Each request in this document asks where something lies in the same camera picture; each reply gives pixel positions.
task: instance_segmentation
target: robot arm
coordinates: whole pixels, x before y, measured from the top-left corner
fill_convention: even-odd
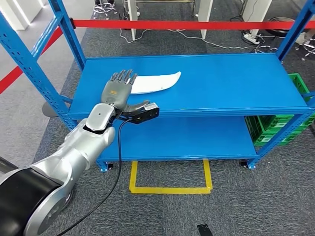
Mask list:
[[[85,170],[113,141],[115,119],[141,123],[157,117],[159,107],[155,103],[127,105],[136,78],[131,73],[114,73],[104,87],[102,103],[67,134],[55,153],[0,178],[0,235],[43,233],[64,208]]]

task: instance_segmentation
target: yellow floor tape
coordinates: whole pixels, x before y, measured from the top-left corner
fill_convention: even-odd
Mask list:
[[[205,187],[195,188],[171,188],[171,187],[136,187],[137,161],[133,161],[131,164],[131,173],[130,175],[129,189],[131,193],[145,193],[145,194],[209,194],[212,189],[211,180],[210,166],[208,160],[203,160],[203,170],[205,172]]]

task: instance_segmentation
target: white table leg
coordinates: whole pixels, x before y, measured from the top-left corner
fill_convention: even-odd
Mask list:
[[[129,18],[131,21],[137,21],[137,3],[135,0],[128,0]],[[136,29],[131,29],[132,39],[135,40]]]
[[[200,0],[199,11],[198,13],[198,21],[208,22],[213,0]],[[206,29],[201,29],[202,39],[205,38]]]
[[[271,4],[271,1],[257,0],[256,2],[256,0],[248,0],[245,6],[242,18],[245,22],[262,22]],[[250,33],[252,38],[255,38],[258,31],[258,29],[252,29]]]

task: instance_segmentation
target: white pillar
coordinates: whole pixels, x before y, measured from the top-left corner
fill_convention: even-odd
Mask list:
[[[199,11],[198,13],[198,21],[208,22],[213,0],[200,0]],[[202,39],[205,38],[206,29],[201,29]]]
[[[24,30],[44,5],[42,0],[0,0],[0,10],[14,30]]]
[[[272,0],[248,0],[245,6],[242,18],[245,22],[263,22]],[[258,29],[250,31],[252,37],[255,37]]]
[[[137,21],[137,3],[135,0],[128,0],[129,17],[131,21]],[[136,29],[131,29],[132,39],[135,40]]]

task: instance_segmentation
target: black bracket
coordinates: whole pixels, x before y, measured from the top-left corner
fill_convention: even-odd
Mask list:
[[[159,115],[159,107],[158,106],[154,106],[152,107],[150,109],[143,109],[141,111],[138,111],[137,113],[133,113],[132,115],[128,114],[128,113],[122,113],[119,119],[121,120],[128,120],[128,119],[131,119],[131,123],[134,123],[134,124],[140,124],[142,122],[145,122],[147,120],[150,120],[150,119],[153,119],[153,118],[156,118]]]
[[[247,161],[246,161],[246,160],[240,161],[239,165],[242,166],[242,167],[248,168]]]
[[[73,18],[70,17],[69,21],[71,22],[72,26],[73,27],[73,29],[76,29],[76,25],[74,24]]]

